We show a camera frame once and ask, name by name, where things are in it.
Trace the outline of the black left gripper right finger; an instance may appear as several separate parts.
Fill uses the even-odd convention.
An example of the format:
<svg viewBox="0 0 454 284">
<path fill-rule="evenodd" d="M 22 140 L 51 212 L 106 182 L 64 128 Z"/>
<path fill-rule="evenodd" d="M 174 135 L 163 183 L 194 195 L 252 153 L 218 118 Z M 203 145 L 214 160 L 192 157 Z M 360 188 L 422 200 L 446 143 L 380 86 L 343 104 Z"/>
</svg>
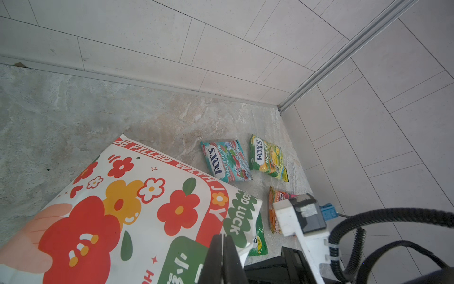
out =
<svg viewBox="0 0 454 284">
<path fill-rule="evenodd" d="M 225 284 L 248 284 L 233 238 L 223 236 L 222 275 Z"/>
</svg>

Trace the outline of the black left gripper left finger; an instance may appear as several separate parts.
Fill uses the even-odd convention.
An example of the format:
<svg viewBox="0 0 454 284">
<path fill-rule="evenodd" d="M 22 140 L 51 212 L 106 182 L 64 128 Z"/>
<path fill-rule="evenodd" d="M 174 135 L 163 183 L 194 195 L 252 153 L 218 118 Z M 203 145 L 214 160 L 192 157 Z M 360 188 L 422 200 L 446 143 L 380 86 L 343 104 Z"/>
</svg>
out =
<svg viewBox="0 0 454 284">
<path fill-rule="evenodd" d="M 220 234 L 214 235 L 201 270 L 198 284 L 221 284 L 222 245 L 222 236 Z"/>
</svg>

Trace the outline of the white floral paper bag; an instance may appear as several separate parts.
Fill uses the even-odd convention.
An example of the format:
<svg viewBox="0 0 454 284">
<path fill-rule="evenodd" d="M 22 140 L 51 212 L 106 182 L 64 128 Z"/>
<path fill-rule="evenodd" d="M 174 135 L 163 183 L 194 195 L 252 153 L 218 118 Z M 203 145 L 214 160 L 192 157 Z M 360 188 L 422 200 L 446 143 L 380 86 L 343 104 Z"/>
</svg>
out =
<svg viewBox="0 0 454 284">
<path fill-rule="evenodd" d="M 247 257 L 261 204 L 120 136 L 1 248 L 1 282 L 196 284 L 215 235 Z"/>
</svg>

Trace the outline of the teal Fox's candy packet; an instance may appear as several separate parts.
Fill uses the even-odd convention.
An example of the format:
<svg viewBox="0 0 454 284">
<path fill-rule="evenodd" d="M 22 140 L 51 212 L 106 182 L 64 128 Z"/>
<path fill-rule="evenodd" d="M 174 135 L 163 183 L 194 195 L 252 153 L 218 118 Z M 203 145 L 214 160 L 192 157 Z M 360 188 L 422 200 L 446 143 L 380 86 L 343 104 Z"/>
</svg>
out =
<svg viewBox="0 0 454 284">
<path fill-rule="evenodd" d="M 201 142 L 212 176 L 226 183 L 253 179 L 239 140 Z"/>
</svg>

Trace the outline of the yellow green Fox's candy packet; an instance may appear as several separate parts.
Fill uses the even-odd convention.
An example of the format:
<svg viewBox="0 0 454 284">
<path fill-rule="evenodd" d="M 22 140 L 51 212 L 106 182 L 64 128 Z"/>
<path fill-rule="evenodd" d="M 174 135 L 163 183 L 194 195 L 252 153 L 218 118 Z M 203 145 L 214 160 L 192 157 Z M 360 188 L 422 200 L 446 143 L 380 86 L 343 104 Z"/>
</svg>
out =
<svg viewBox="0 0 454 284">
<path fill-rule="evenodd" d="M 250 139 L 249 168 L 288 182 L 282 149 L 255 135 L 252 135 Z"/>
</svg>

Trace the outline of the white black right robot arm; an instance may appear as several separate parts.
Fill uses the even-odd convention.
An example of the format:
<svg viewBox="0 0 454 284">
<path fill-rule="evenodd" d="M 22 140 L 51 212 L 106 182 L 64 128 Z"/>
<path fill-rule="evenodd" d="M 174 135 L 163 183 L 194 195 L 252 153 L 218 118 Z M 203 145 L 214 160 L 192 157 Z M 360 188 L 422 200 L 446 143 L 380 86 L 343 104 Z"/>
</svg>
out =
<svg viewBox="0 0 454 284">
<path fill-rule="evenodd" d="M 386 208 L 367 211 L 348 217 L 338 224 L 327 240 L 328 259 L 335 280 L 322 279 L 324 284 L 365 284 L 375 264 L 390 250 L 397 247 L 412 248 L 431 259 L 439 270 L 412 279 L 413 284 L 451 284 L 454 281 L 454 269 L 431 251 L 411 241 L 395 241 L 382 246 L 362 259 L 366 231 L 365 226 L 386 222 L 416 222 L 446 228 L 453 228 L 454 215 L 451 212 L 424 208 Z M 355 231 L 355 240 L 351 258 L 345 269 L 340 264 L 338 244 L 350 231 Z M 274 257 L 244 268 L 251 284 L 314 284 L 315 270 L 309 267 L 309 261 L 301 251 L 285 247 L 282 256 Z"/>
</svg>

